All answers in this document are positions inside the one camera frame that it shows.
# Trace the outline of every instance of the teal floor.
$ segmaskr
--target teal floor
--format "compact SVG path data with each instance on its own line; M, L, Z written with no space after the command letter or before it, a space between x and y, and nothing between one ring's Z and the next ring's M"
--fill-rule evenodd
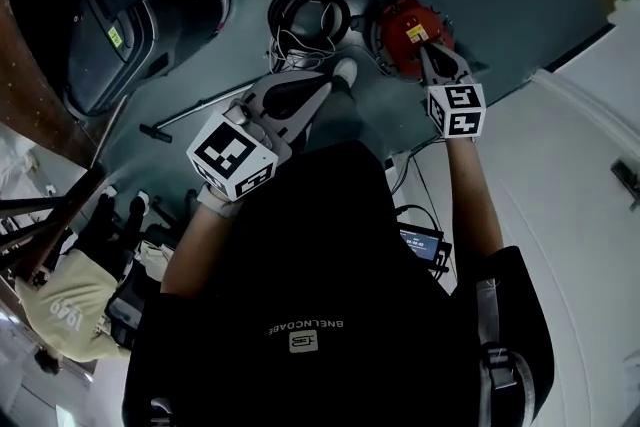
M170 127L170 145L142 135L138 125L153 124L268 71L264 55L271 0L232 1L232 16L220 36L167 77L140 88L117 125L104 161L124 198L144 189L181 209L186 190L200 182L185 151L207 112ZM490 103L606 23L599 0L431 1L449 13L456 37L490 66L481 80ZM351 4L357 12L358 0ZM382 77L366 57L359 52L354 57L360 67L353 89L358 108L389 151L406 150L431 137L434 129L420 105L420 87ZM120 202L120 208L126 205Z

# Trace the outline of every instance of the beige shirt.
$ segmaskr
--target beige shirt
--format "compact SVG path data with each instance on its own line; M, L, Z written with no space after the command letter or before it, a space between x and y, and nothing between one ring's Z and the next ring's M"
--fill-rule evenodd
M79 362L128 357L129 351L113 338L94 333L117 286L111 274L77 249L40 289L16 280L16 292L33 330L63 356Z

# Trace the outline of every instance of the person in beige shirt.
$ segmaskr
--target person in beige shirt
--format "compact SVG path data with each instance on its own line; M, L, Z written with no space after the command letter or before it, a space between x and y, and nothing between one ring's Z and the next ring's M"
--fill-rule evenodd
M85 362L129 356L111 336L96 332L96 326L138 243L148 202L144 193L131 202L124 231L113 242L115 200L103 194L73 249L45 285L36 289L16 279L29 323L46 344L34 356L44 372L57 374L63 357Z

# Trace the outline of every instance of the shoe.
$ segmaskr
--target shoe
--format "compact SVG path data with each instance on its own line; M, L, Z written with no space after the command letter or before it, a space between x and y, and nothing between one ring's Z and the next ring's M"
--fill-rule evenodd
M109 185L109 187L107 187L102 194L106 194L107 196L109 196L110 198L115 198L116 194L118 194L118 191L116 190L116 188L113 185Z
M349 89L351 89L358 76L358 63L351 59L351 57L340 59L333 69L333 76L342 78L349 85Z
M138 197L144 201L144 214L143 216L149 213L149 195L146 192L138 191Z

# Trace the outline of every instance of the wire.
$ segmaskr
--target wire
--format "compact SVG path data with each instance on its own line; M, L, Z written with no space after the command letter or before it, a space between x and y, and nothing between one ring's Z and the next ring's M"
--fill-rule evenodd
M396 183L393 185L393 187L391 188L391 195L393 196L396 192L398 192L398 190L400 189L400 187L402 187L402 184L404 183L404 181L407 178L407 172L409 171L409 161L411 160L412 157L414 157L415 155L417 155L418 153L420 153L422 150L424 150L427 146L430 146L432 144L439 144L439 143L443 143L444 139L442 138L442 136L437 136L433 139L430 139L429 141L426 141L420 145L418 145L407 157L407 160L405 161L405 163L403 164L401 170L400 170L400 174L398 175L398 179L396 180Z
M411 209L411 208L415 208L417 210L422 210L425 214L427 214L429 216L429 219L431 219L431 224L433 224L433 229L437 230L437 231L442 231L442 230L438 230L438 225L436 224L435 219L433 218L433 216L431 215L431 213L426 209L426 208L422 208L420 205L402 205L401 207L396 208L395 213L396 213L396 217L398 217L400 214L406 212L407 210Z
M320 1L317 0L310 0L309 2L312 3L322 3ZM380 64L380 62L378 62L378 60L376 60L376 58L372 55L372 53L369 51L369 49L363 47L362 45L357 45L357 44L353 44L353 45L347 45L345 47L342 47L341 49L337 49L335 43L333 42L333 38L331 37L331 31L325 31L325 26L324 26L324 21L325 21L325 17L327 15L327 12L329 11L329 9L331 7L333 7L334 3L332 1L329 1L326 5L326 7L324 8L324 11L322 12L322 16L320 18L320 29L321 29L321 33L324 36L324 38L326 39L326 41L328 42L329 46L331 47L331 50L328 49L324 49L324 48L318 48L318 47L314 47L311 46L309 44L305 44L301 41L300 37L296 36L293 32L291 32L288 29L283 29L281 26L277 26L276 27L276 34L275 37L271 36L271 40L269 43L269 71L273 74L273 73L277 73L278 71L286 71L289 69L307 69L307 70L315 70L316 68L320 67L327 59L330 59L332 57L334 57L337 54L340 54L342 52L345 52L346 50L349 50L351 48L356 48L358 50L360 50L362 53L364 53L364 55L367 57L367 59L369 59L375 66L376 68L378 68L378 70L380 71L380 73L382 73L384 76L386 77L393 77L393 78L397 78L399 80L402 80L403 82L409 83L409 84L419 84L421 81L420 80L416 80L416 81L410 81L410 80L406 80L403 79L402 77L393 75L391 73L389 73L387 70L385 70L382 65ZM289 47L289 48L283 48L283 45L280 42L280 34L286 34L288 37L292 38L293 41L297 44L297 48L296 47ZM321 42L322 40L318 40L318 38L316 38L314 41L316 42ZM311 53L307 53L307 54L299 54L299 59L297 59L296 61L290 61L289 57L294 55L294 52L300 52L301 50L310 50ZM286 66L288 66L287 68L285 68L285 64L282 62L276 62L276 64L274 65L271 56L274 56L276 58L276 61L284 61L284 63L286 63ZM313 65L313 66L309 66L309 67L302 67L299 66L299 63L301 61L307 60L307 59L314 59L317 62Z
M442 225L440 224L440 219L438 219L438 211L436 210L436 207L433 205L433 200L431 199L431 194L429 193L427 184L425 183L424 177L422 176L422 171L420 171L420 166L418 166L418 162L416 162L415 156L411 158L413 159L413 163L415 164L416 169L418 170L418 175L420 176L420 181L422 182L422 186L424 187L424 190L427 193L427 196L429 197L429 203L431 203L431 209L433 210L433 213L436 216L436 219L438 220L438 229L442 231Z
M383 0L373 0L377 6L383 5ZM320 32L313 37L292 37L291 28L298 11L307 3L319 3L324 6L322 18L320 19ZM340 24L335 27L335 12L340 14ZM279 40L280 30L286 30L287 35L283 41L278 41L278 50L282 57L287 56L291 50L301 50L303 48L314 48L322 51L333 49L335 52L338 44L350 29L351 11L345 0L273 0L267 12L267 23L271 36ZM284 66L282 61L278 61L274 71L281 71Z

